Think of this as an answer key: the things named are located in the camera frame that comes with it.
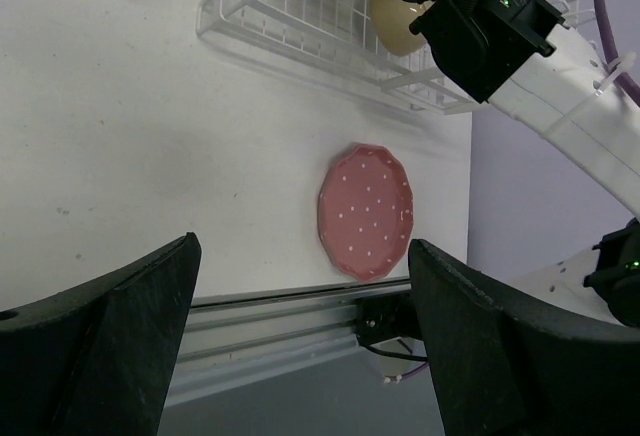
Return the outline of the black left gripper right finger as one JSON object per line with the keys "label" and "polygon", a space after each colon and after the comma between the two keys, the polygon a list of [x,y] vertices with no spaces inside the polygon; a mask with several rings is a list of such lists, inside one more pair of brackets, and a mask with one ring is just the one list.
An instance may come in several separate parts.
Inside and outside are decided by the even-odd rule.
{"label": "black left gripper right finger", "polygon": [[408,251],[449,435],[635,435],[639,333],[497,281],[425,240]]}

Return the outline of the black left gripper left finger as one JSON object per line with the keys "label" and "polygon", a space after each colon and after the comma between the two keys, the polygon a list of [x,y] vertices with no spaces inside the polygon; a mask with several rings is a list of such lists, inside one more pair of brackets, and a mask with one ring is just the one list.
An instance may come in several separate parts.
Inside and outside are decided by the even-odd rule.
{"label": "black left gripper left finger", "polygon": [[154,435],[201,261],[188,233],[1,313],[4,435]]}

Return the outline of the beige ceramic bowl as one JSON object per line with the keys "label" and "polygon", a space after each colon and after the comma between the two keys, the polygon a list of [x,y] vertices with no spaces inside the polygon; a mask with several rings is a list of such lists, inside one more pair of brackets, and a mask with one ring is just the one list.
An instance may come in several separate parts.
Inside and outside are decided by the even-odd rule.
{"label": "beige ceramic bowl", "polygon": [[414,35],[410,24],[433,5],[402,0],[369,0],[370,17],[376,36],[384,48],[394,56],[410,55],[426,45],[425,38]]}

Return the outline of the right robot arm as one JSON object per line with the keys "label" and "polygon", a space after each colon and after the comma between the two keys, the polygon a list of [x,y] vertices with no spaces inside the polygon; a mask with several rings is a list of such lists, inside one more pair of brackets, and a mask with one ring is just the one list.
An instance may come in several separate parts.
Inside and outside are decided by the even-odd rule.
{"label": "right robot arm", "polygon": [[524,124],[630,212],[639,210],[639,87],[605,0],[594,47],[547,0],[402,0],[436,67],[479,103]]}

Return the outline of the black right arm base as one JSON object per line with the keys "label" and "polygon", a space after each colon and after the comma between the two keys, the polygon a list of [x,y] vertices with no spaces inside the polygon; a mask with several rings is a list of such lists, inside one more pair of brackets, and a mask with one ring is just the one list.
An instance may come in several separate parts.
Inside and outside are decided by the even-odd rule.
{"label": "black right arm base", "polygon": [[359,348],[376,356],[384,385],[411,380],[429,368],[408,280],[371,285],[354,300]]}

